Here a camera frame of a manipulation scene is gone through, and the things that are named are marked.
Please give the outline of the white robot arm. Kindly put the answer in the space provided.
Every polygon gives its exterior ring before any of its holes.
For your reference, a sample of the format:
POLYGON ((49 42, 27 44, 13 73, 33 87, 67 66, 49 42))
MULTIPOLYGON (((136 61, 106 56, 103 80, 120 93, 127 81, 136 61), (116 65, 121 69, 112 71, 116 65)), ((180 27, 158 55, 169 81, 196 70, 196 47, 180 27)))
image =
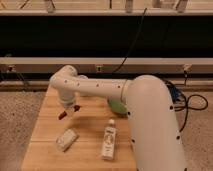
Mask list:
POLYGON ((51 76, 50 85, 66 107, 74 104, 77 92, 124 103, 137 171, 187 171, 172 97, 160 78, 84 79, 66 65, 51 76))

